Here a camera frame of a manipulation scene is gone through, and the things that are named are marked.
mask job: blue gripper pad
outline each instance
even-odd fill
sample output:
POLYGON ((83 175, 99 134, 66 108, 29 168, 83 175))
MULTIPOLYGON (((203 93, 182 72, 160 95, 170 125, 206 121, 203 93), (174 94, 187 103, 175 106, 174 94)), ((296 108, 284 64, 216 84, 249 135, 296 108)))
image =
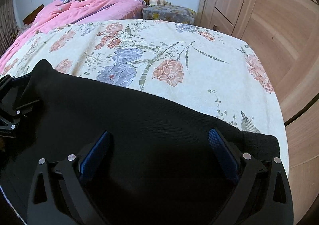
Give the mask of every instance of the blue gripper pad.
POLYGON ((210 147, 213 149, 226 178, 237 184, 239 181, 238 163, 215 129, 211 129, 209 131, 208 142, 210 147))
POLYGON ((106 131, 95 143, 84 160, 80 163, 79 180, 82 184, 93 179, 102 159, 107 153, 110 146, 110 134, 106 131))

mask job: silver screw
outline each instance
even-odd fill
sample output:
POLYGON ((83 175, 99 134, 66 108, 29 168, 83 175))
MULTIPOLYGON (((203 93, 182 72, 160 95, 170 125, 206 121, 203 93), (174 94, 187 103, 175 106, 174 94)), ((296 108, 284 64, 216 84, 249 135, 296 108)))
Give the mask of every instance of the silver screw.
POLYGON ((76 159, 76 157, 77 157, 76 155, 71 154, 68 156, 68 161, 73 161, 74 159, 76 159))
POLYGON ((277 164, 280 164, 280 163, 281 163, 280 158, 274 158, 274 161, 275 161, 277 164))
POLYGON ((43 165, 45 163, 45 159, 41 158, 38 163, 39 163, 39 165, 43 165))
POLYGON ((251 159, 251 155, 249 153, 244 153, 242 156, 244 157, 244 159, 251 159))

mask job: bedside table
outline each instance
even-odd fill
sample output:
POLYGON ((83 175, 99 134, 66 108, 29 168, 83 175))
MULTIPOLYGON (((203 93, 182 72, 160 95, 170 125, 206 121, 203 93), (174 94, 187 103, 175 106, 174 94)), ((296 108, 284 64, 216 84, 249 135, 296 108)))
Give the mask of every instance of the bedside table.
POLYGON ((168 22, 193 25, 196 12, 176 5, 156 5, 143 9, 144 20, 164 20, 168 22))

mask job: black garment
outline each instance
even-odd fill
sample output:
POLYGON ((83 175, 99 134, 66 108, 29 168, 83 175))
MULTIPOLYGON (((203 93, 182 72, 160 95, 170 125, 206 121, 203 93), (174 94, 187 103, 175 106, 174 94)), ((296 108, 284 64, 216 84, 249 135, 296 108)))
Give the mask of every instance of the black garment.
POLYGON ((41 60, 22 98, 42 104, 23 119, 0 184, 26 220, 40 158, 60 161, 112 134, 111 154, 87 185, 113 224, 208 224, 231 193, 208 143, 216 127, 242 152, 279 157, 275 137, 240 131, 217 118, 161 97, 61 74, 41 60))

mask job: pink bedding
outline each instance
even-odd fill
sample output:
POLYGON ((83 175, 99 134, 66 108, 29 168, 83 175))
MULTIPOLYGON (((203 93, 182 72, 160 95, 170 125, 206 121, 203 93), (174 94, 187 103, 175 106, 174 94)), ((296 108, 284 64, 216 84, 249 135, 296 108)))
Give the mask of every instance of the pink bedding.
POLYGON ((61 0, 54 0, 39 12, 32 27, 21 34, 0 58, 0 73, 3 72, 9 59, 36 32, 48 33, 56 27, 75 22, 81 24, 140 18, 141 10, 144 7, 145 4, 141 0, 72 0, 65 4, 61 0))

